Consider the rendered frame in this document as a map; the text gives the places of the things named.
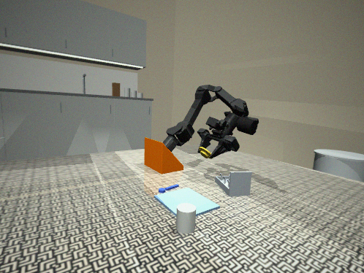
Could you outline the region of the white cylinder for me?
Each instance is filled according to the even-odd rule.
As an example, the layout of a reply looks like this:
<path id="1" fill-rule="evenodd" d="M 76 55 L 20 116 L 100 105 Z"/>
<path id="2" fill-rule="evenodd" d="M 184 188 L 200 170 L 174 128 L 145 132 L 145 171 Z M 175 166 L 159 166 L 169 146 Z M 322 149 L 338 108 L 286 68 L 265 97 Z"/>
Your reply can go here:
<path id="1" fill-rule="evenodd" d="M 182 234 L 190 234 L 195 230 L 196 207 L 190 203 L 177 206 L 176 229 Z"/>

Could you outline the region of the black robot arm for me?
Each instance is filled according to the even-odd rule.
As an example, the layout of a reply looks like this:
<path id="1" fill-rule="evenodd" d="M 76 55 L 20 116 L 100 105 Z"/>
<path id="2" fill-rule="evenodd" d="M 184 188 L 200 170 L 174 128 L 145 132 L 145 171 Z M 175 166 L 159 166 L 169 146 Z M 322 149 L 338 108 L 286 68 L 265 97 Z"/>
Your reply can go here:
<path id="1" fill-rule="evenodd" d="M 216 95 L 211 97 L 209 91 L 215 92 Z M 234 98 L 221 86 L 201 85 L 196 90 L 194 103 L 184 120 L 166 131 L 168 137 L 163 141 L 163 144 L 171 153 L 176 146 L 182 146 L 192 138 L 192 135 L 194 134 L 192 126 L 197 119 L 202 106 L 216 99 L 222 100 L 232 110 L 232 113 L 230 111 L 224 112 L 226 118 L 223 120 L 209 117 L 206 125 L 210 126 L 210 130 L 214 128 L 221 133 L 228 122 L 232 125 L 233 129 L 237 127 L 237 130 L 243 133 L 250 135 L 255 134 L 259 120 L 258 118 L 248 117 L 249 111 L 244 100 Z M 177 136 L 177 138 L 175 136 Z"/>

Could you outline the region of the yellow plate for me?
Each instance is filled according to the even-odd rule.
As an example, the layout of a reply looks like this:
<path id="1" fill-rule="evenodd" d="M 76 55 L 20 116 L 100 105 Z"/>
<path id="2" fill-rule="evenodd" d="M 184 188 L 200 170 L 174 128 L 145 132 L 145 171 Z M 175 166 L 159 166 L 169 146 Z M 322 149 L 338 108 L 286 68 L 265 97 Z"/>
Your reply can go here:
<path id="1" fill-rule="evenodd" d="M 210 158 L 211 153 L 206 150 L 204 147 L 199 147 L 200 154 L 205 158 Z"/>

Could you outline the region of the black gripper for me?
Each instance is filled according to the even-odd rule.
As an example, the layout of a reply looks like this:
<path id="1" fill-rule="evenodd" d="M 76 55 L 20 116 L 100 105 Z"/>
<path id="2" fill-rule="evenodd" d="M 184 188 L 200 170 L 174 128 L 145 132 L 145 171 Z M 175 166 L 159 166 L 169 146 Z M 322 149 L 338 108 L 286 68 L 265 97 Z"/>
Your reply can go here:
<path id="1" fill-rule="evenodd" d="M 200 147 L 207 148 L 210 145 L 210 141 L 216 140 L 218 143 L 215 150 L 211 153 L 210 158 L 214 158 L 218 155 L 221 155 L 222 153 L 228 152 L 228 151 L 235 151 L 237 152 L 240 145 L 237 141 L 237 139 L 232 136 L 233 135 L 233 127 L 231 124 L 227 122 L 225 129 L 221 133 L 218 130 L 212 130 L 212 134 L 207 129 L 200 128 L 198 130 L 198 134 L 200 135 L 201 143 Z M 231 135 L 231 136 L 230 136 Z"/>

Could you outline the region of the light blue rectangular mat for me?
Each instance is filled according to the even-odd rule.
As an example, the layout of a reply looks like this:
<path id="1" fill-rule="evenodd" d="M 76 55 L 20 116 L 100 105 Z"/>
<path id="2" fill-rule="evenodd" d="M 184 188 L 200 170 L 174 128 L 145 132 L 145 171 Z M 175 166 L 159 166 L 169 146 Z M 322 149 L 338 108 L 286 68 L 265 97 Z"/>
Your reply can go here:
<path id="1" fill-rule="evenodd" d="M 155 195 L 154 198 L 175 216 L 177 215 L 177 206 L 182 203 L 193 204 L 196 207 L 196 216 L 220 208 L 218 204 L 193 191 L 191 188 L 162 193 Z"/>

